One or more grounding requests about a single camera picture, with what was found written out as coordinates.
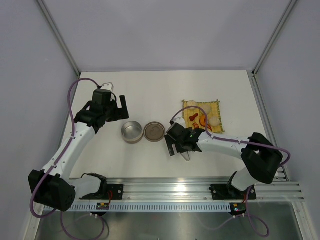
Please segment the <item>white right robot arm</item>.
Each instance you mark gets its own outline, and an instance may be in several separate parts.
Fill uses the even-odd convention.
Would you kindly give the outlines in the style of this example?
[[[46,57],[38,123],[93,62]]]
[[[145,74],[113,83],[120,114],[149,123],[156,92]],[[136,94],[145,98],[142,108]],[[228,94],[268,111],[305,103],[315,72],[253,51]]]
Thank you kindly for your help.
[[[164,136],[170,156],[189,152],[214,152],[243,161],[244,168],[235,171],[227,183],[210,185],[213,200],[255,200],[250,187],[271,184],[283,155],[260,133],[245,138],[209,135],[200,128],[171,128]]]

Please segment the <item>round metal lunch box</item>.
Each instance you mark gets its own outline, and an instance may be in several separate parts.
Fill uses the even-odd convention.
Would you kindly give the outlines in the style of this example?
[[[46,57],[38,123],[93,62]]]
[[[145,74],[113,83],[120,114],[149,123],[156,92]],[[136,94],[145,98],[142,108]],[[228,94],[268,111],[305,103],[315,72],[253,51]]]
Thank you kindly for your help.
[[[123,140],[128,144],[136,144],[143,137],[143,128],[137,121],[128,121],[121,128]]]

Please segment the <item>metal tongs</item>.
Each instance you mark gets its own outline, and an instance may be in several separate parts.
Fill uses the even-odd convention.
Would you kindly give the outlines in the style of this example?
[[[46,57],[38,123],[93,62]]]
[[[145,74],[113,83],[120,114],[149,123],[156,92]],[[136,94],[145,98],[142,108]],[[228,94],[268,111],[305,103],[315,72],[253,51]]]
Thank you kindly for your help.
[[[180,155],[183,157],[183,159],[186,161],[186,162],[189,162],[191,160],[191,157],[190,157],[190,154],[189,152],[183,152],[183,153],[180,153]]]

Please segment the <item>red sausage piece toy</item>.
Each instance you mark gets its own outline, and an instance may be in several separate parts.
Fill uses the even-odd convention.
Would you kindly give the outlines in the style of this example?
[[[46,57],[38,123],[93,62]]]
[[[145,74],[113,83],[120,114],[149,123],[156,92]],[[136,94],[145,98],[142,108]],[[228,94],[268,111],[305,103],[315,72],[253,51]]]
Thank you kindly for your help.
[[[195,129],[199,129],[199,128],[200,128],[200,126],[198,125],[197,122],[194,122],[192,125],[193,125],[193,127],[194,127]]]

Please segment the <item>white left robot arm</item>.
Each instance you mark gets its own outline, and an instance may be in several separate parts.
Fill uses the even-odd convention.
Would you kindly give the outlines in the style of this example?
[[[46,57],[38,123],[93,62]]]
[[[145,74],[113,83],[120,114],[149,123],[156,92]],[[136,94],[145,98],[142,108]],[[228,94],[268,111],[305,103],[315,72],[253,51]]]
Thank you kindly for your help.
[[[52,208],[54,211],[69,210],[75,200],[121,200],[122,184],[109,184],[107,178],[97,173],[70,180],[71,172],[84,148],[106,123],[129,118],[126,97],[116,97],[113,92],[95,90],[92,100],[75,116],[72,116],[72,130],[52,159],[41,169],[32,170],[28,176],[30,210],[34,203]]]

